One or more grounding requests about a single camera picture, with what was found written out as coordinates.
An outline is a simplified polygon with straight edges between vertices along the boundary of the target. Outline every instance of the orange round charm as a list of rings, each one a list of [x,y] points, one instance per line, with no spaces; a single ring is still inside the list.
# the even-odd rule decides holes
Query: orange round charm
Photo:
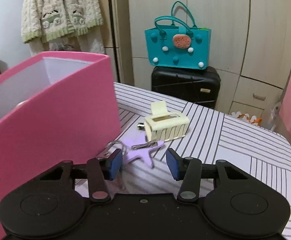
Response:
[[[185,34],[176,34],[172,38],[173,45],[179,49],[186,49],[190,47],[191,38]]]

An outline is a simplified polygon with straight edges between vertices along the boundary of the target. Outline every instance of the sweater sleeve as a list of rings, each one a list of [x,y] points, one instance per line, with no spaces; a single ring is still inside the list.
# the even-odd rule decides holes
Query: sweater sleeve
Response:
[[[41,37],[42,0],[23,0],[21,36],[24,43]]]
[[[103,24],[98,0],[79,0],[79,3],[84,8],[86,25],[88,28]]]

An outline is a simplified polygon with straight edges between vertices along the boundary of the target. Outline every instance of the bag handle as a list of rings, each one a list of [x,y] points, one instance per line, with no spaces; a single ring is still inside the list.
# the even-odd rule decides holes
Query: bag handle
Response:
[[[187,7],[184,3],[180,2],[180,1],[176,1],[176,2],[172,5],[172,8],[171,8],[171,16],[173,16],[173,9],[174,9],[174,7],[175,7],[175,5],[176,5],[177,3],[182,4],[182,6],[185,8],[187,14],[189,15],[189,17],[190,17],[190,19],[191,19],[191,21],[192,21],[192,24],[193,24],[192,28],[198,28],[197,25],[196,25],[196,23],[195,23],[195,19],[194,19],[193,16],[192,16],[192,13],[191,13],[190,10],[188,9],[188,7]]]
[[[157,29],[159,30],[159,32],[162,34],[162,35],[165,35],[166,32],[161,28],[159,27],[159,25],[157,24],[158,21],[161,21],[161,20],[171,20],[171,21],[175,21],[177,23],[180,23],[181,25],[183,25],[187,31],[188,31],[188,34],[192,35],[193,32],[192,30],[190,29],[190,27],[182,20],[176,18],[176,17],[173,17],[173,16],[160,16],[158,18],[155,19],[155,26],[157,27]]]

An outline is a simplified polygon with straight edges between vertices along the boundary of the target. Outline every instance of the metal clip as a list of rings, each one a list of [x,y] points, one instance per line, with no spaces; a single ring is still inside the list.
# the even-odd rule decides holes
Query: metal clip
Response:
[[[138,150],[138,149],[142,149],[142,148],[150,148],[150,147],[157,146],[157,145],[158,145],[157,141],[152,140],[152,141],[147,142],[147,143],[132,145],[131,149]]]
[[[123,154],[125,154],[125,145],[123,144],[123,142],[121,142],[119,140],[114,140],[114,141],[109,142],[108,145],[105,147],[105,149],[102,152],[100,152],[96,158],[98,160],[108,158],[111,155],[111,153],[109,153],[109,150],[115,144],[121,144],[121,146],[122,146],[121,150],[122,150]]]

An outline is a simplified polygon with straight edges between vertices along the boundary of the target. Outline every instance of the drawer handle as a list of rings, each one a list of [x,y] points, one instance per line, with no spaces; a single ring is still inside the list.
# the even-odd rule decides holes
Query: drawer handle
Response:
[[[257,95],[255,95],[254,93],[253,93],[252,96],[253,96],[254,99],[257,99],[257,100],[260,100],[260,101],[264,101],[264,100],[266,100],[266,97],[257,96]]]

